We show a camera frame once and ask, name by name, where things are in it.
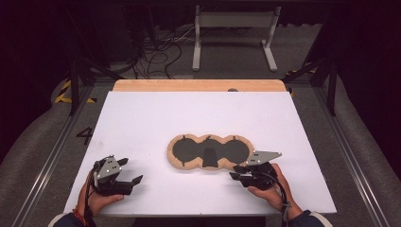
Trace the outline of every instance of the white tabletop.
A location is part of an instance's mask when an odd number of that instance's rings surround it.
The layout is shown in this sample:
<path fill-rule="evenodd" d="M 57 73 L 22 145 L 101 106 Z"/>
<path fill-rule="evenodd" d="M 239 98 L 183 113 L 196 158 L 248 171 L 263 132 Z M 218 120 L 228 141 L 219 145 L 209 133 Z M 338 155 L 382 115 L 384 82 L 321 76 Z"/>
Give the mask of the white tabletop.
<path fill-rule="evenodd" d="M 64 212 L 94 162 L 110 154 L 129 158 L 118 181 L 144 175 L 130 196 L 103 215 L 130 217 L 265 216 L 268 204 L 233 181 L 229 170 L 179 170 L 167 145 L 179 134 L 244 136 L 257 150 L 282 152 L 282 168 L 303 209 L 334 213 L 336 207 L 287 92 L 110 92 Z"/>

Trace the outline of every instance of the human hand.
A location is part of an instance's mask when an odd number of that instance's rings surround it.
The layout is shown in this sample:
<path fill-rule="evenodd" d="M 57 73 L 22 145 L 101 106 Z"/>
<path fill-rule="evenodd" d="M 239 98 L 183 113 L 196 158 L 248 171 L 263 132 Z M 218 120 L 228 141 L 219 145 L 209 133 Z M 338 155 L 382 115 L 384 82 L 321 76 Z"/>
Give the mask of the human hand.
<path fill-rule="evenodd" d="M 303 213 L 302 209 L 298 206 L 295 200 L 292 198 L 291 190 L 289 188 L 289 184 L 287 179 L 284 177 L 283 172 L 277 164 L 271 164 L 277 173 L 277 180 L 283 186 L 286 191 L 287 201 L 290 203 L 291 207 L 288 209 L 288 220 L 293 219 Z M 262 198 L 268 202 L 268 204 L 278 211 L 282 211 L 283 200 L 281 196 L 278 194 L 277 190 L 280 190 L 280 187 L 275 183 L 274 187 L 271 187 L 267 190 L 260 190 L 257 187 L 249 186 L 248 190 L 254 194 L 256 197 Z"/>
<path fill-rule="evenodd" d="M 88 187 L 89 177 L 90 176 L 88 175 L 88 177 L 85 181 L 85 184 L 83 185 L 83 187 L 80 189 L 80 192 L 79 192 L 77 211 L 81 217 L 84 217 L 85 196 L 86 196 L 86 188 Z M 89 186 L 90 186 L 90 188 L 89 188 L 88 195 L 91 195 L 91 196 L 89 196 L 89 199 L 88 199 L 88 206 L 91 208 L 92 215 L 94 217 L 96 217 L 100 213 L 100 211 L 107 205 L 110 205 L 117 201 L 124 200 L 124 195 L 102 196 L 102 195 L 97 194 L 91 185 L 89 185 Z"/>

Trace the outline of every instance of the metal stand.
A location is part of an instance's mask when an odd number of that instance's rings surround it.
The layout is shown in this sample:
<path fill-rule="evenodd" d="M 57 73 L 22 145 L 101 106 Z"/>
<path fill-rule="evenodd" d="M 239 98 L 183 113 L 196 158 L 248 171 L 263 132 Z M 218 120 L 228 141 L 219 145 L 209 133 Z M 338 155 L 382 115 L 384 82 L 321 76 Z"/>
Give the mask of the metal stand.
<path fill-rule="evenodd" d="M 280 7 L 274 12 L 201 12 L 196 8 L 195 17 L 195 49 L 192 70 L 201 69 L 201 27 L 269 27 L 267 40 L 262 41 L 263 50 L 268 60 L 270 70 L 277 71 L 277 65 L 270 50 L 271 40 L 280 15 Z"/>

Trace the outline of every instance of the wooden plank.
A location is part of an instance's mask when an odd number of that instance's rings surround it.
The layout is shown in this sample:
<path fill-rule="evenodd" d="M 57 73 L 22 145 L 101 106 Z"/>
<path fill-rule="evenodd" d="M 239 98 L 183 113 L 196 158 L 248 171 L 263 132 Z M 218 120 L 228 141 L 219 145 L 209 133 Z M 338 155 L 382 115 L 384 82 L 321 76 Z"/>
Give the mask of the wooden plank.
<path fill-rule="evenodd" d="M 280 79 L 121 79 L 114 92 L 285 92 Z"/>

